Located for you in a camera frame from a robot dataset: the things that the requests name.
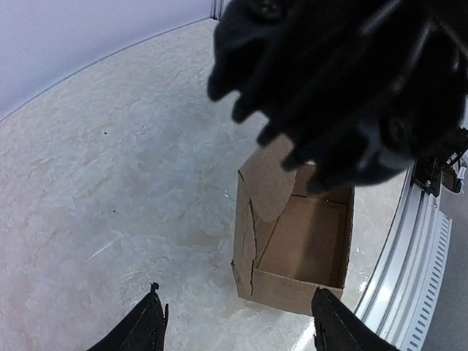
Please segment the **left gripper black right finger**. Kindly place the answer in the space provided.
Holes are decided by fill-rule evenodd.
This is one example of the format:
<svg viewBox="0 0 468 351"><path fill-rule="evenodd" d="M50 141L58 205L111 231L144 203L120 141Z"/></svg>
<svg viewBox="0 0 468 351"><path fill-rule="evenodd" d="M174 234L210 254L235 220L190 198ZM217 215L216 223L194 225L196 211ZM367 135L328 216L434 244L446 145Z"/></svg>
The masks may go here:
<svg viewBox="0 0 468 351"><path fill-rule="evenodd" d="M330 290L312 298L314 345L319 351L397 351L360 321Z"/></svg>

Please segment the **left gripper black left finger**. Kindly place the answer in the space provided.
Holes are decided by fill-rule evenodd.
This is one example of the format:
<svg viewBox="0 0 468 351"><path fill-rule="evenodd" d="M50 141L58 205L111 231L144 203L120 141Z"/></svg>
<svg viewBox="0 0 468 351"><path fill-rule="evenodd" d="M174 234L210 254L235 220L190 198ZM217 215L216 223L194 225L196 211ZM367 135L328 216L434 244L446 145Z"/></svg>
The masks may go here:
<svg viewBox="0 0 468 351"><path fill-rule="evenodd" d="M169 305L158 295L159 284L153 282L150 291L109 332L88 351L163 351L169 319Z"/></svg>

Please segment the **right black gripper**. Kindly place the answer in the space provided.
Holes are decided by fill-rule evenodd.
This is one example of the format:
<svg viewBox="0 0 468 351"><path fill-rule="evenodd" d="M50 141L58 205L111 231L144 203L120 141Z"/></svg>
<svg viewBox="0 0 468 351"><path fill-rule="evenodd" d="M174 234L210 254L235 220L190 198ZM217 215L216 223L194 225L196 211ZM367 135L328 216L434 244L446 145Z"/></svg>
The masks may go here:
<svg viewBox="0 0 468 351"><path fill-rule="evenodd" d="M239 93L259 146L284 135L310 192L380 184L430 152L467 105L465 1L231 1L214 32L208 97Z"/></svg>

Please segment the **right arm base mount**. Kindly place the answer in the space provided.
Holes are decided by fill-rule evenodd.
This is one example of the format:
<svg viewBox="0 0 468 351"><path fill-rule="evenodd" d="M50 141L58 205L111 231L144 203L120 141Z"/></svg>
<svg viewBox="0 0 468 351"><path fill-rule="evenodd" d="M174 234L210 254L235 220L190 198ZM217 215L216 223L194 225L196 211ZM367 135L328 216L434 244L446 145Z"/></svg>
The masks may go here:
<svg viewBox="0 0 468 351"><path fill-rule="evenodd" d="M460 193L467 171L467 162L463 158L466 151L467 129L456 127L417 159L412 182L435 197L439 196L441 186Z"/></svg>

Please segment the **brown cardboard box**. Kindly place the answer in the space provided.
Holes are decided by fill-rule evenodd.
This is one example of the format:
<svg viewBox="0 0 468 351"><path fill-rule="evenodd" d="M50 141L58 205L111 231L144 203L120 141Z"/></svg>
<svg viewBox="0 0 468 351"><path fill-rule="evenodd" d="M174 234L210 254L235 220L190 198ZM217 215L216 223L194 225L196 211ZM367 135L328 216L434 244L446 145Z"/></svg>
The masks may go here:
<svg viewBox="0 0 468 351"><path fill-rule="evenodd" d="M292 148L279 137L238 170L231 268L240 298L311 315L317 289L342 296L355 190L307 192L316 167L284 171L281 162Z"/></svg>

